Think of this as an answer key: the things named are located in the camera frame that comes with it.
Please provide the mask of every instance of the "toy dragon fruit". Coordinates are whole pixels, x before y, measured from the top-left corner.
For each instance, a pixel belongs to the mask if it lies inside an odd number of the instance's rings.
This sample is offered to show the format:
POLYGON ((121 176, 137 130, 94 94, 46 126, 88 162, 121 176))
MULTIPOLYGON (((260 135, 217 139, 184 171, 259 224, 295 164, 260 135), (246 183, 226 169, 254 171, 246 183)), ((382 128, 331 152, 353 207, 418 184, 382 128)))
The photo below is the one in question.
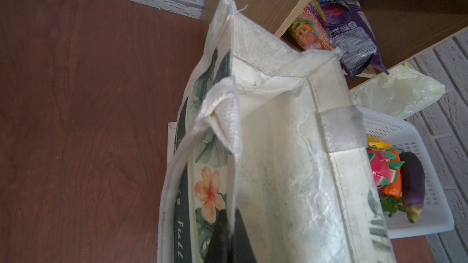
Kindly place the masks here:
POLYGON ((397 169, 403 165, 402 161, 389 162, 389 160, 395 159, 398 155, 385 151, 386 149, 367 149, 377 188, 381 188, 384 185, 389 185, 390 183, 395 182, 398 176, 397 169))

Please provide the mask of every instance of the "purple package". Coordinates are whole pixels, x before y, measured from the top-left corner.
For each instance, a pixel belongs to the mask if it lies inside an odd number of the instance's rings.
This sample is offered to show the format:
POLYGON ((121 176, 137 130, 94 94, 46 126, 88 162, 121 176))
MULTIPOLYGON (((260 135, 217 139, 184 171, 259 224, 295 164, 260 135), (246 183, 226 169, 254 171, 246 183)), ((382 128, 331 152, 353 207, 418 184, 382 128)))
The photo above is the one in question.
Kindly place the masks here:
POLYGON ((372 29, 357 0, 320 1, 333 44, 343 51, 341 66, 355 76, 368 66, 389 74, 383 65, 372 29))

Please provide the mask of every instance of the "orange carrot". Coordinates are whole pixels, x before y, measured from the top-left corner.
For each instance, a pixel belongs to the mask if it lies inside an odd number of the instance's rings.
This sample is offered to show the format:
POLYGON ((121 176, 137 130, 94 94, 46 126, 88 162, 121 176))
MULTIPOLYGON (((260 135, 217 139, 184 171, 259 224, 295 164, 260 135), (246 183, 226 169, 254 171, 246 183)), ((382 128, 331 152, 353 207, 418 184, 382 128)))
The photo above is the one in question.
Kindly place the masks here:
MULTIPOLYGON (((392 152, 396 155, 398 155, 398 151, 396 149, 392 150, 392 152)), ((395 159, 390 160, 391 161, 400 161, 400 156, 397 156, 395 159)), ((382 187, 382 193, 385 195, 392 195, 395 196, 396 198, 401 197, 401 173, 400 169, 397 169, 398 175, 396 176, 396 181, 391 183, 390 185, 385 185, 382 187)))

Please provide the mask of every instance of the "purple eggplant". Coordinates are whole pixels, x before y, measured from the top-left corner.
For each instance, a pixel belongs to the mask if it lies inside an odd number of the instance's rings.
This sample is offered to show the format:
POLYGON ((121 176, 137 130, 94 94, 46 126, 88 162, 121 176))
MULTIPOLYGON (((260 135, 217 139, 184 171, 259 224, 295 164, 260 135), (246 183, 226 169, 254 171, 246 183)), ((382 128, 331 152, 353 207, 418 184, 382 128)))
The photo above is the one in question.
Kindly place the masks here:
POLYGON ((400 170, 403 206, 406 209, 408 220, 415 223, 423 212, 426 177, 423 165, 415 154, 409 151, 402 152, 400 159, 405 162, 400 170))

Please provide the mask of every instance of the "white tote bag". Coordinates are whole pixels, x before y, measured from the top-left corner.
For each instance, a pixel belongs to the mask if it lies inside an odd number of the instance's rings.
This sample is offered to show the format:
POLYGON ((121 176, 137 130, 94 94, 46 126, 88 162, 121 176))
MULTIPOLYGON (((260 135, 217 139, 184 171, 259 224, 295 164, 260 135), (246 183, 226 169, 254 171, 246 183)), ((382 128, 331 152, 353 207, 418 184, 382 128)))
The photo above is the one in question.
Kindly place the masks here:
POLYGON ((292 50, 220 0, 179 109, 159 263, 202 263, 236 208, 259 263, 395 262, 340 56, 292 50))

